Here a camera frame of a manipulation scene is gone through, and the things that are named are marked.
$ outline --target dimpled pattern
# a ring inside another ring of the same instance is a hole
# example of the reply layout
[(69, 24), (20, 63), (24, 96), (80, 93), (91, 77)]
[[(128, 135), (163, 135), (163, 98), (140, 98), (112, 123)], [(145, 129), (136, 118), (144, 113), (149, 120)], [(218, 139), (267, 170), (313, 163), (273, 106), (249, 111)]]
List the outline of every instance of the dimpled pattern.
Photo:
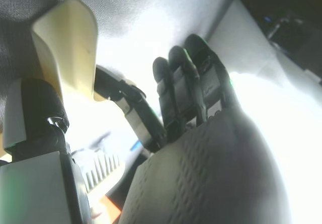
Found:
[(225, 110), (138, 168), (119, 223), (287, 223), (277, 172), (252, 123)]

